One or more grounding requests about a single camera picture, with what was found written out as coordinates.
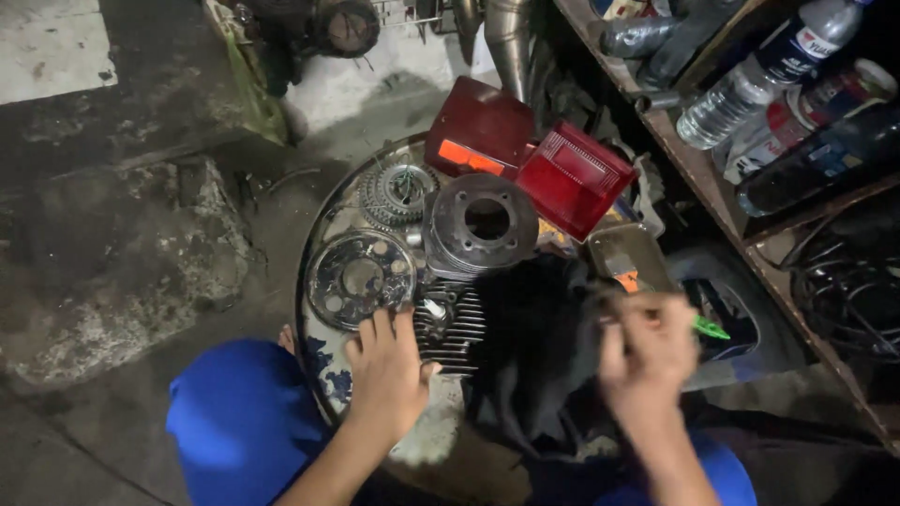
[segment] shelf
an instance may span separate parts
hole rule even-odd
[[[622,59],[610,58],[600,52],[599,38],[606,23],[593,12],[590,4],[586,0],[554,1],[619,92],[631,95],[641,91]],[[869,422],[873,432],[889,450],[900,455],[900,440],[894,440],[888,427],[869,406],[866,396],[850,368],[841,361],[831,344],[806,326],[800,311],[791,300],[788,274],[770,267],[755,247],[745,245],[743,236],[747,227],[747,216],[737,207],[734,200],[734,188],[718,175],[709,154],[685,144],[675,132],[674,122],[666,112],[639,113],[639,116],[647,130],[665,151],[672,165],[684,177],[690,189],[697,195],[716,224],[778,303],[787,319],[820,360],[846,387],[854,405]]]

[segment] person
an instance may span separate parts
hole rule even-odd
[[[698,360],[687,300],[637,294],[615,307],[600,341],[598,378],[643,479],[595,504],[755,505],[734,454],[689,434],[680,412],[680,388]],[[365,503],[357,493],[416,423],[441,367],[421,363],[411,309],[393,318],[375,312],[346,344],[353,389],[330,436],[292,355],[289,327],[280,342],[220,345],[172,382],[166,426],[195,505]]]

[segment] gear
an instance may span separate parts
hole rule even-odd
[[[375,167],[359,183],[363,216],[378,230],[397,230],[421,221],[425,195],[440,187],[432,169],[414,165]]]

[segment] hand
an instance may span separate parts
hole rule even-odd
[[[428,380],[440,370],[437,362],[422,364],[412,329],[412,308],[392,318],[375,312],[359,324],[359,338],[346,344],[353,374],[347,421],[384,434],[393,447],[412,429],[428,405]]]
[[[681,386],[697,368],[697,312],[673,294],[621,297],[615,307],[618,322],[606,327],[598,376],[609,409],[635,439],[680,421]]]

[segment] wooden shelf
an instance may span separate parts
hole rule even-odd
[[[631,95],[641,91],[622,59],[610,58],[600,52],[599,37],[606,23],[593,12],[590,4],[586,0],[554,1],[619,92]],[[639,116],[647,130],[665,151],[672,165],[684,177],[688,186],[715,219],[716,224],[778,303],[787,319],[822,362],[838,377],[841,384],[846,387],[854,405],[869,422],[872,431],[889,450],[900,455],[900,440],[892,437],[886,424],[869,406],[866,396],[850,368],[841,361],[830,343],[806,326],[800,311],[791,299],[789,275],[767,264],[754,246],[745,245],[743,232],[748,218],[737,207],[734,200],[734,188],[719,176],[709,154],[685,144],[675,132],[674,122],[666,112],[655,111],[642,113]]]

